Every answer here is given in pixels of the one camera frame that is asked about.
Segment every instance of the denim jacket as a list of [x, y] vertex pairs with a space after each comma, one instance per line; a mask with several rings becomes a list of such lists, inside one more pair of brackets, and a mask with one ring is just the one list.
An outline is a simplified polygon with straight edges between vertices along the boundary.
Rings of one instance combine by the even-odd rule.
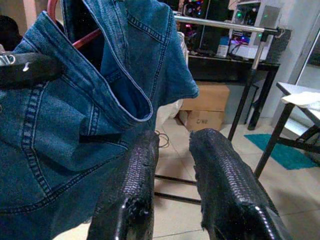
[[[165, 4], [61, 4], [64, 33], [42, 12], [14, 52], [57, 58], [63, 75], [0, 89], [0, 240], [52, 239], [85, 221], [158, 108], [198, 95]], [[72, 46], [97, 27], [100, 37]]]

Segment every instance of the blue bath mat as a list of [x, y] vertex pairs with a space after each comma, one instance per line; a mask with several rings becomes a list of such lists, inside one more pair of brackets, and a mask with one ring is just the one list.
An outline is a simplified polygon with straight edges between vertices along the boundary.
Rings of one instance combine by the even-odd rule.
[[[270, 134], [250, 134], [244, 136], [262, 151], [266, 149], [271, 137]], [[297, 149], [278, 143], [273, 148], [271, 157], [288, 170], [318, 167], [314, 161]]]

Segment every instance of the red hanger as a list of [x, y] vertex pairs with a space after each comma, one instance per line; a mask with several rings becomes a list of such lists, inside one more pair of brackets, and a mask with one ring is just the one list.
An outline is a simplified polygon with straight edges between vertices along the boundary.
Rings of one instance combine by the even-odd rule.
[[[56, 23], [56, 6], [57, 6], [58, 0], [48, 0], [48, 5], [46, 8], [46, 11], [48, 13], [48, 16]], [[88, 35], [84, 36], [80, 40], [74, 42], [72, 45], [79, 49], [83, 45], [86, 45], [87, 43], [91, 42], [93, 39], [98, 37], [101, 34], [100, 29], [96, 29], [93, 32], [89, 33]]]

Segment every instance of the desk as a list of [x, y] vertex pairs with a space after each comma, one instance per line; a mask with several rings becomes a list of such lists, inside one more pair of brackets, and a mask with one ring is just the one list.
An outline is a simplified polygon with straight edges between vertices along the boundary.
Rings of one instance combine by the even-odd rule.
[[[291, 94], [300, 94], [302, 92], [316, 92], [320, 93], [320, 90], [304, 87], [304, 86], [298, 86], [298, 85], [292, 85], [288, 83], [282, 83], [278, 82], [276, 86], [285, 94], [285, 95], [291, 95]], [[312, 136], [314, 136], [317, 133], [320, 133], [320, 118], [316, 111], [310, 110], [307, 108], [299, 107], [299, 109], [310, 119], [313, 121], [314, 126], [310, 127], [305, 133], [303, 133], [300, 137], [298, 137], [296, 140], [287, 139], [284, 137], [280, 137], [280, 134], [282, 130], [285, 127], [285, 124], [294, 109], [295, 105], [293, 103], [287, 103], [281, 113], [281, 116], [273, 130], [273, 133], [270, 137], [270, 140], [262, 154], [262, 157], [254, 171], [254, 174], [257, 178], [261, 175], [261, 172], [263, 171], [275, 145], [277, 143], [283, 144], [286, 146], [290, 146], [297, 149], [302, 149], [307, 152], [313, 152], [313, 153], [319, 153], [320, 154], [320, 146], [312, 145], [306, 143], [307, 140], [309, 140]]]
[[[190, 72], [192, 73], [193, 78], [197, 81], [234, 83], [237, 85], [246, 86], [253, 61], [235, 60], [230, 57], [221, 58], [189, 55], [188, 63]], [[279, 64], [265, 62], [261, 62], [258, 65], [257, 70], [266, 71], [267, 76], [264, 80], [261, 94], [258, 100], [253, 104], [254, 112], [248, 124], [249, 130], [254, 130], [256, 128], [257, 122], [265, 105], [279, 66]], [[241, 99], [239, 107], [244, 106], [246, 100], [246, 98]]]

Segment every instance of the cardboard box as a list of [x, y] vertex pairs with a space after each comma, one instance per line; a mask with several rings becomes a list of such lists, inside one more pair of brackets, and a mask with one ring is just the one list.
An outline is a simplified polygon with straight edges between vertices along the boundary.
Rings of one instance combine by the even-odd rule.
[[199, 96], [183, 100], [181, 110], [224, 112], [230, 90], [224, 84], [197, 81]]
[[223, 111], [179, 111], [179, 118], [189, 131], [201, 129], [220, 131], [224, 117]]

